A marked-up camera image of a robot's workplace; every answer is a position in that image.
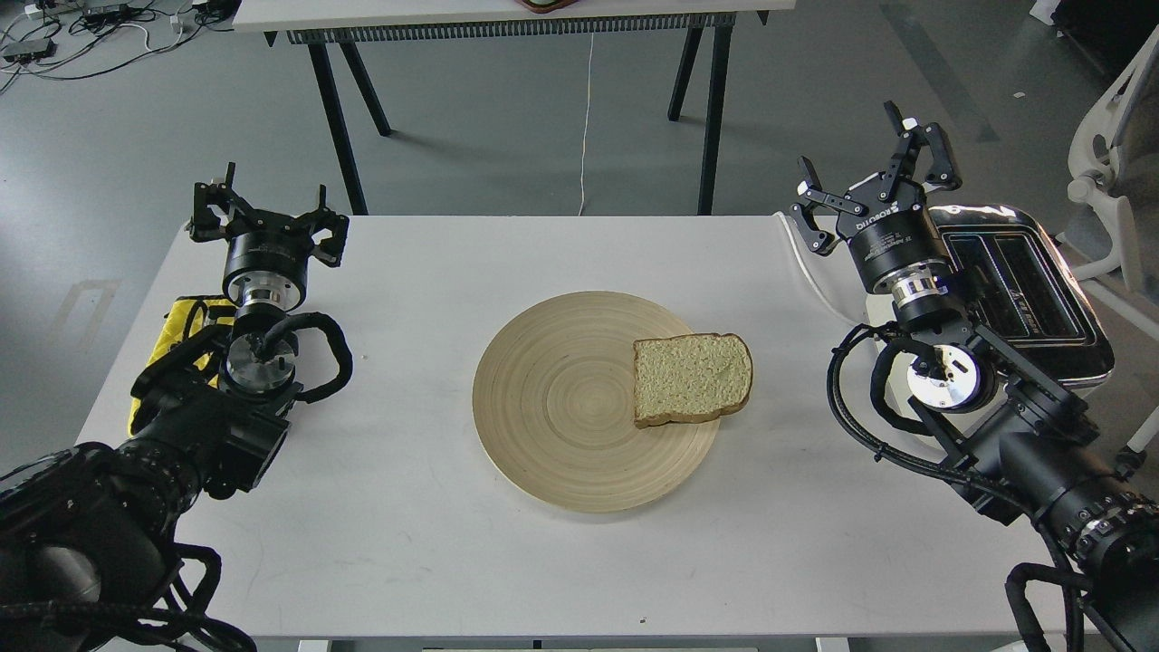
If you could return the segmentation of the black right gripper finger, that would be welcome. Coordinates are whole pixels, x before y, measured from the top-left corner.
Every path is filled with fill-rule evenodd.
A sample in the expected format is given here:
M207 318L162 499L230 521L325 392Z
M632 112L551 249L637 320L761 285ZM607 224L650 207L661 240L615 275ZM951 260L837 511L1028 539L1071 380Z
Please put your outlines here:
M912 117L903 119L897 104L885 101L887 119L898 137L897 148L883 173L883 202L901 197L902 186L914 186L923 195L933 191L956 191L962 186L962 177L953 155L952 142L945 137L936 122L920 124ZM928 151L931 162L927 173L914 178L916 164L924 151Z
M828 256L833 252L839 241L852 246L860 234L863 222L869 217L869 191L861 189L860 183L844 191L844 195L832 195L825 191L814 164L808 157L800 157L799 202L790 204L790 218L799 227L808 251ZM817 211L836 218L834 230L824 230L817 224Z

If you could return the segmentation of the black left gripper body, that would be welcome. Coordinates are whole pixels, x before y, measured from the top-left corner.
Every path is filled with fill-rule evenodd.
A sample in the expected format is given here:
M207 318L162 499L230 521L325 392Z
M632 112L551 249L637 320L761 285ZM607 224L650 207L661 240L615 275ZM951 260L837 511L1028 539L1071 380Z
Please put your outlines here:
M224 294L235 305L302 305L307 296L308 261L320 230L312 214L276 212L232 217L223 280Z

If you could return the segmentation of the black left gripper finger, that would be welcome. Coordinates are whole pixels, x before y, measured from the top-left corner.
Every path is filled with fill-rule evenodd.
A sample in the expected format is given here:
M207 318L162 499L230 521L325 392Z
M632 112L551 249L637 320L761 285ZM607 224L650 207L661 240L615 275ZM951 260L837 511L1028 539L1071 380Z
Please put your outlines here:
M223 178L194 184L192 212L187 220L187 234L195 243L229 239L235 214L235 192L232 186L235 170L235 162L228 162Z
M309 255L327 268L340 268L350 227L347 215L328 206L327 186L319 185L316 207L302 214L302 233L309 246Z

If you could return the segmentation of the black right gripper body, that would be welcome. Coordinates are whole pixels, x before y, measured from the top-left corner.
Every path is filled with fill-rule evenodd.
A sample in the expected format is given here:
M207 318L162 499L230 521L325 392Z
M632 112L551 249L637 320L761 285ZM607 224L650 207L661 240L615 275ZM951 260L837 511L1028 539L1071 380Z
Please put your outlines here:
M865 292L887 294L892 283L887 276L930 265L938 274L952 273L952 256L930 217L927 196L919 183L902 180L896 195L881 197L880 174L858 182L848 190L866 214L843 217L843 234Z

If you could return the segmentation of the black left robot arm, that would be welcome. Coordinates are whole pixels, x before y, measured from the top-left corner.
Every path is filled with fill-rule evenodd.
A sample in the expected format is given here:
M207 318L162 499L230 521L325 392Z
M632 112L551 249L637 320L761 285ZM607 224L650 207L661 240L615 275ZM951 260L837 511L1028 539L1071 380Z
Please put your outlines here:
M196 243L227 244L232 320L207 309L136 378L127 441L78 444L3 475L5 651L94 651L115 638L256 649L207 616L221 558L178 543L177 521L202 495L256 488L286 440L290 409L351 380L338 323L301 310L309 261L338 268L350 222L325 189L294 217L250 206L233 177L197 183L187 222Z

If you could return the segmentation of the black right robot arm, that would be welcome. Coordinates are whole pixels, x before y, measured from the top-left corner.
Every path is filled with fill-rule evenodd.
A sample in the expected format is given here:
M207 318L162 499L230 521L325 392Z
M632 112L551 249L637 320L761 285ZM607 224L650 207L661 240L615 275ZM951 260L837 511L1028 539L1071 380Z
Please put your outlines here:
M962 182L952 144L892 102L885 115L885 169L832 195L800 157L788 212L809 251L845 244L865 292L892 310L832 351L833 417L877 461L941 479L978 514L1027 517L1051 564L1019 564L1003 585L1026 649L1049 649L1026 594L1038 581L1060 588L1069 651L1086 620L1117 651L1154 651L1156 500L1129 483L1145 455L1101 461L1077 395L1114 366L1089 301L1026 212L933 206Z

